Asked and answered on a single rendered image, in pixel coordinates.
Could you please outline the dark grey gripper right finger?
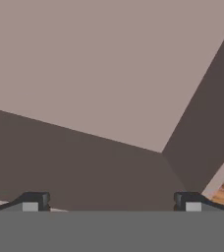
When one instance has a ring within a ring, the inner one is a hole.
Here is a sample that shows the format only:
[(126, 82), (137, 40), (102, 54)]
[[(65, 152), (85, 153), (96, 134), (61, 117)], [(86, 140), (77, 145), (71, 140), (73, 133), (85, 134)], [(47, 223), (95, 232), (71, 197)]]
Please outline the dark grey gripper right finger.
[(224, 211), (224, 205), (214, 203), (198, 192), (176, 192), (174, 210), (180, 212)]

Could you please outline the taupe open drawer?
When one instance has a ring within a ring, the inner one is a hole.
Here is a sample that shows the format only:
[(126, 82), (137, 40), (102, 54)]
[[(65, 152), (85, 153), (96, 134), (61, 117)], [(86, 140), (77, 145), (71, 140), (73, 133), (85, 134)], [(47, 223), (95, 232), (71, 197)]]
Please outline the taupe open drawer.
[(0, 0), (0, 204), (220, 200), (224, 0)]

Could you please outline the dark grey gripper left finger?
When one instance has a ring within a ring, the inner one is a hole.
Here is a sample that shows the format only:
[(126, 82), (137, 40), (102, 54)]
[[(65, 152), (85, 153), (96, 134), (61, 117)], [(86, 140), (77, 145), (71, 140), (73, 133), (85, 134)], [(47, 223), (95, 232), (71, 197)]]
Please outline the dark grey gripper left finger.
[(3, 212), (49, 212), (49, 192), (25, 192), (15, 200), (0, 205)]

